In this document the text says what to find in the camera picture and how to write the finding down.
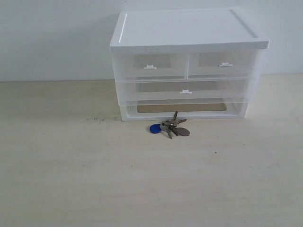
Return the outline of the key bunch with blue tag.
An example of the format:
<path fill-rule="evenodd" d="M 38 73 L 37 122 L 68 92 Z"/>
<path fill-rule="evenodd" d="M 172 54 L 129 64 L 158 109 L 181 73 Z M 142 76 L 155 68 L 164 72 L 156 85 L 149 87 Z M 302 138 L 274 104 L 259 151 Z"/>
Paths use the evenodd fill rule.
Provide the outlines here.
<path fill-rule="evenodd" d="M 184 127 L 179 127 L 181 123 L 186 122 L 187 119 L 178 119 L 178 111 L 174 112 L 174 116 L 170 120 L 162 121 L 159 124 L 153 124 L 149 127 L 149 131 L 152 134 L 159 134 L 161 132 L 167 133 L 168 137 L 172 139 L 172 134 L 175 136 L 187 137 L 190 135 L 190 131 Z"/>

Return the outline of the white plastic drawer cabinet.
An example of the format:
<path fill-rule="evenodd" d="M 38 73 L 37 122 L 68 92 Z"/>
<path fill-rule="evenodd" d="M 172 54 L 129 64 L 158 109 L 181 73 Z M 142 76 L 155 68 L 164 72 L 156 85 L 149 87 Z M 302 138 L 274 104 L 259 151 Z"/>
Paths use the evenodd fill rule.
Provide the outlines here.
<path fill-rule="evenodd" d="M 166 120 L 175 111 L 184 119 L 243 118 L 260 78 L 263 54 L 270 40 L 236 9 L 183 9 L 121 12 L 110 42 L 111 56 L 121 54 L 185 54 L 187 75 L 183 79 L 116 82 L 165 82 L 185 80 L 254 79 L 248 102 L 119 105 L 123 121 Z M 201 52 L 257 52 L 252 72 L 246 77 L 188 79 L 191 54 Z"/>

